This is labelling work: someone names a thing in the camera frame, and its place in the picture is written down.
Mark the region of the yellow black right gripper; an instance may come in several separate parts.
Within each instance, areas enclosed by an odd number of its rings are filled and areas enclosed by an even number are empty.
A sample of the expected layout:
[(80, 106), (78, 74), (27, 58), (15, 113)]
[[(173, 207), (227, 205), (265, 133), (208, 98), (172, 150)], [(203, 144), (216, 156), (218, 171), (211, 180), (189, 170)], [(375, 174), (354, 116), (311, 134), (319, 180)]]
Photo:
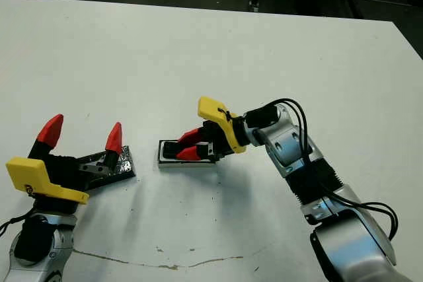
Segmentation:
[(198, 115), (204, 119), (202, 127), (185, 132), (180, 144), (196, 144), (176, 154), (178, 160), (217, 162), (232, 154), (246, 151), (248, 139), (244, 131), (243, 117), (231, 113), (217, 100), (202, 96), (198, 101)]

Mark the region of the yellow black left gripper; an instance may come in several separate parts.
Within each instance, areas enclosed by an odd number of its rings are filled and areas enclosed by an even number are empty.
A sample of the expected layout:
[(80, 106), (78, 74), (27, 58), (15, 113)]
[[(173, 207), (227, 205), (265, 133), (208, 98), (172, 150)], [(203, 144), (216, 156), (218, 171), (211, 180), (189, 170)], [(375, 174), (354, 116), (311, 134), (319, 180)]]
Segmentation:
[(122, 125), (116, 122), (108, 135), (103, 164), (83, 163), (74, 157), (49, 155), (58, 143), (63, 114), (51, 118), (41, 129), (28, 159), (14, 157), (6, 163), (16, 190), (34, 199), (39, 212), (74, 214), (89, 200), (88, 190), (102, 186), (122, 154)]

